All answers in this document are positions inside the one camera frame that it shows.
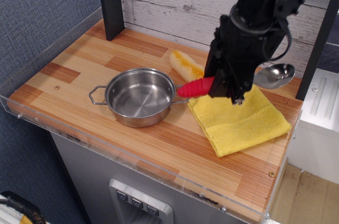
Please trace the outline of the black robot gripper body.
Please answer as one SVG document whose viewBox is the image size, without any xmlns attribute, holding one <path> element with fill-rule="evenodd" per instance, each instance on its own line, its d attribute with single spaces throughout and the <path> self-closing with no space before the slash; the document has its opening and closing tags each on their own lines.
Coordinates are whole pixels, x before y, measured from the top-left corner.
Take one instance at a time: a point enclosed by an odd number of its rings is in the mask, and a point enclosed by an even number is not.
<svg viewBox="0 0 339 224">
<path fill-rule="evenodd" d="M 219 50 L 219 69 L 226 69 L 234 79 L 232 104 L 242 104 L 245 93 L 252 89 L 256 68 L 272 59 L 282 40 L 283 20 L 269 22 L 264 29 L 252 28 L 241 18 L 236 6 L 220 17 L 210 47 Z"/>
</svg>

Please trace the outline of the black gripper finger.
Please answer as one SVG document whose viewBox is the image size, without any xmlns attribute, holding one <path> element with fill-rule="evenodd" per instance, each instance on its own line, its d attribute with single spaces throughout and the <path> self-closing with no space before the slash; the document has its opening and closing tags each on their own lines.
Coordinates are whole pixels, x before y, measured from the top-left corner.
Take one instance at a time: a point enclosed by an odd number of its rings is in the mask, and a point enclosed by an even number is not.
<svg viewBox="0 0 339 224">
<path fill-rule="evenodd" d="M 234 79 L 226 69 L 218 69 L 209 90 L 211 97 L 227 97 L 234 99 Z"/>
<path fill-rule="evenodd" d="M 204 69 L 204 78 L 214 76 L 219 69 L 220 62 L 221 56 L 219 54 L 219 50 L 216 47 L 211 47 Z"/>
</svg>

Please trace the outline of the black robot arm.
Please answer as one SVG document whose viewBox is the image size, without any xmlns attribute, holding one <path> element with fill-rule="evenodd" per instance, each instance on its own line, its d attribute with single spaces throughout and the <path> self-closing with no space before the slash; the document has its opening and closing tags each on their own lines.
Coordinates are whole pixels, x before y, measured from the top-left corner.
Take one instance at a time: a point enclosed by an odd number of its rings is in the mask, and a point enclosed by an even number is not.
<svg viewBox="0 0 339 224">
<path fill-rule="evenodd" d="M 297 14 L 305 0 L 238 0 L 228 15 L 220 17 L 204 69 L 212 77 L 211 97 L 227 97 L 241 104 L 252 89 L 256 68 L 274 57 L 284 38 L 292 36 L 287 17 Z"/>
</svg>

